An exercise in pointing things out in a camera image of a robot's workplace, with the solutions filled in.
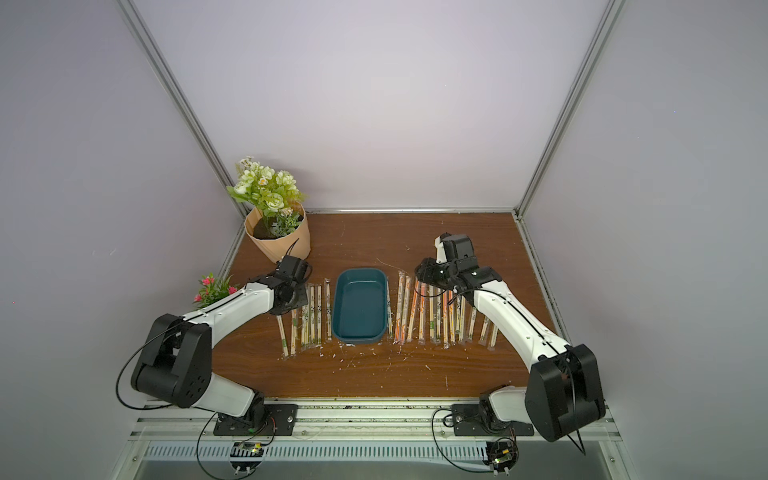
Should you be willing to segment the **angled pair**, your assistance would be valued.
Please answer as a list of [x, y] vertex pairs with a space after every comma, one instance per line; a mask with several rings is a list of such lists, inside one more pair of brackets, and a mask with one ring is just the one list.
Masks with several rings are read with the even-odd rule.
[[280, 337], [280, 347], [281, 347], [281, 357], [282, 358], [288, 358], [289, 357], [289, 348], [288, 348], [288, 342], [285, 334], [284, 329], [284, 323], [282, 320], [281, 315], [276, 316], [276, 321], [278, 325], [278, 332]]

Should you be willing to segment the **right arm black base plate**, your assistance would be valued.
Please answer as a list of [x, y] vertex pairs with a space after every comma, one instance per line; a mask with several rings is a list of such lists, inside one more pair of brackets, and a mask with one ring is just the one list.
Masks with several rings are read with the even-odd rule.
[[446, 422], [456, 436], [512, 436], [515, 434], [532, 437], [535, 433], [532, 424], [517, 420], [501, 420], [485, 404], [453, 404]]

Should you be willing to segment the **chopstick pair box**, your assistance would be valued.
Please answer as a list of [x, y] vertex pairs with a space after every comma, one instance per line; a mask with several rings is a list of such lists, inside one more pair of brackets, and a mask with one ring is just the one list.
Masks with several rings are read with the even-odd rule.
[[459, 295], [456, 300], [456, 338], [459, 344], [465, 343], [465, 304], [465, 298]]

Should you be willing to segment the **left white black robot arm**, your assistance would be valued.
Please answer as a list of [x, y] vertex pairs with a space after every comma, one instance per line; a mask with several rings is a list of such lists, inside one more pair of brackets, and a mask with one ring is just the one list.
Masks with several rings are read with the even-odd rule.
[[310, 264], [286, 255], [275, 269], [227, 297], [183, 316], [158, 317], [137, 351], [131, 387], [179, 408], [237, 419], [262, 414], [263, 396], [213, 372], [213, 349], [252, 319], [282, 316], [308, 303]]

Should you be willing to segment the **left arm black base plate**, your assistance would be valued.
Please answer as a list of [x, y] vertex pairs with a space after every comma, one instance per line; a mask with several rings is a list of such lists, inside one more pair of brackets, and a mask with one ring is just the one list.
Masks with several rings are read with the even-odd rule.
[[291, 436], [297, 420], [297, 404], [264, 404], [252, 407], [244, 416], [219, 413], [215, 436]]

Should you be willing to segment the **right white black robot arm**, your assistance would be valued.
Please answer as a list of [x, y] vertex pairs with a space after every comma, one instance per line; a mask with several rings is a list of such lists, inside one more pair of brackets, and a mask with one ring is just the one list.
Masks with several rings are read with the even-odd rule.
[[479, 265], [468, 236], [444, 233], [435, 248], [416, 267], [417, 279], [466, 299], [515, 349], [529, 372], [524, 405], [533, 428], [554, 442], [602, 419], [605, 398], [592, 350], [539, 321], [498, 272]]

